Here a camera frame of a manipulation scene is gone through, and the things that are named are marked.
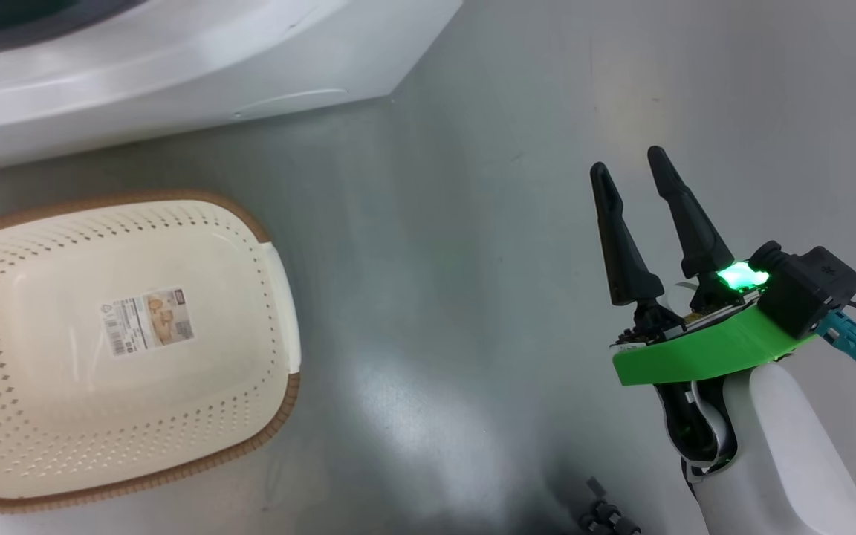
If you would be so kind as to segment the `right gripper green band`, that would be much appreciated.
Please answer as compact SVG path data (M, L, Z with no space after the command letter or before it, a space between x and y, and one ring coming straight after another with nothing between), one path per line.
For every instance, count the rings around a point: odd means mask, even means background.
M626 333L611 346L622 386L651 385L662 403L669 439L687 467L716 470L736 450L723 385L728 375L773 363L805 345L778 328L757 307L770 277L735 262L692 190L666 150L646 151L657 193L669 206L681 244L681 270L687 279L718 272L716 283L733 292L727 307L690 313L683 324L657 337ZM608 167L596 162L590 180L599 239L615 307L655 301L665 294L658 276L646 267L623 217L623 199Z

